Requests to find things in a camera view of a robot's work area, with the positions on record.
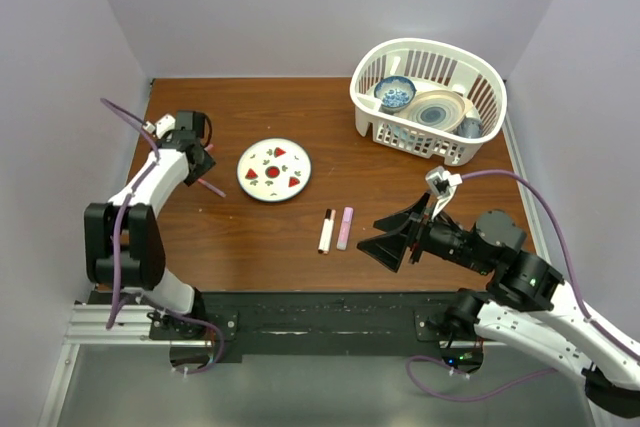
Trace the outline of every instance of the white wall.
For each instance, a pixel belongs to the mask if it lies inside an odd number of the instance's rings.
[[[639,53],[638,0],[554,0],[507,82],[525,166],[564,226],[584,294],[637,339]],[[552,254],[558,263],[556,244]]]
[[[397,37],[453,43],[506,76],[551,0],[109,0],[149,76],[350,76]]]
[[[37,423],[73,301],[82,215],[123,185],[146,81],[107,0],[0,0],[0,418]]]

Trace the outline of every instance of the pink pen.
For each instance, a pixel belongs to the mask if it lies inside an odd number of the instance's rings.
[[[349,230],[351,229],[351,219],[353,219],[353,208],[345,207],[342,214],[342,224],[340,225],[340,233],[338,234],[338,250],[347,250],[347,240],[349,240]]]

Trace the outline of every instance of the white laundry basket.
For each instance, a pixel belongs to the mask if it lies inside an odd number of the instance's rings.
[[[467,139],[381,112],[373,89],[391,75],[410,78],[418,92],[446,89],[467,97],[482,120],[482,137]],[[366,136],[372,124],[375,142],[425,158],[436,154],[446,165],[469,162],[497,135],[507,113],[504,83],[493,67],[465,50],[423,39],[390,40],[369,51],[353,74],[349,93],[360,135]]]

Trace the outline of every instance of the blue and white bowl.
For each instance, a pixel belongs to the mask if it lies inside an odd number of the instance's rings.
[[[378,82],[373,95],[382,101],[381,112],[396,114],[413,100],[416,86],[406,77],[394,75]]]

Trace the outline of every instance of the brown tabletop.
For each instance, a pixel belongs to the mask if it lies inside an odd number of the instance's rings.
[[[440,165],[375,144],[355,129],[349,79],[159,79],[147,118],[180,109],[206,112],[213,121],[217,165],[204,179],[224,190],[221,198],[199,184],[180,185],[158,222],[167,265],[181,280],[209,290],[457,290],[481,289],[487,278],[423,254],[397,274],[358,251],[356,243],[377,235],[374,220],[414,203],[425,192],[425,173]],[[275,204],[247,196],[236,166],[253,143],[284,137],[311,157],[307,187]],[[149,149],[140,142],[132,173]],[[502,134],[455,170],[511,169]],[[335,249],[342,210],[355,209],[349,245]],[[325,210],[337,210],[331,252],[318,254]],[[506,178],[463,184],[446,211],[466,228],[478,215],[499,208],[527,227],[519,191]]]

